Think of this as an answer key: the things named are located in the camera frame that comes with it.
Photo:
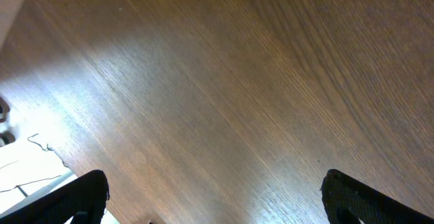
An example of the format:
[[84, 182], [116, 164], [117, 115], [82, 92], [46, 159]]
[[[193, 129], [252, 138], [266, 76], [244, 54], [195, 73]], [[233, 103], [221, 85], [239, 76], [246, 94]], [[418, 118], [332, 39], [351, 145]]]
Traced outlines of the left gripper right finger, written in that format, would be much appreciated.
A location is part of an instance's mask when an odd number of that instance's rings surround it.
[[428, 217], [337, 170], [328, 170], [321, 186], [330, 223], [428, 223]]

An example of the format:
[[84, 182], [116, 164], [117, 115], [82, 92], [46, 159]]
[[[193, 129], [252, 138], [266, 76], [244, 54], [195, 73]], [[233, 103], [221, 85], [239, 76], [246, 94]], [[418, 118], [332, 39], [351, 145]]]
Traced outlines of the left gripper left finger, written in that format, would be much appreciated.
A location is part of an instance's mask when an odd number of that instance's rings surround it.
[[1, 224], [100, 224], [109, 199], [109, 184], [101, 170], [93, 170], [63, 187], [1, 218]]

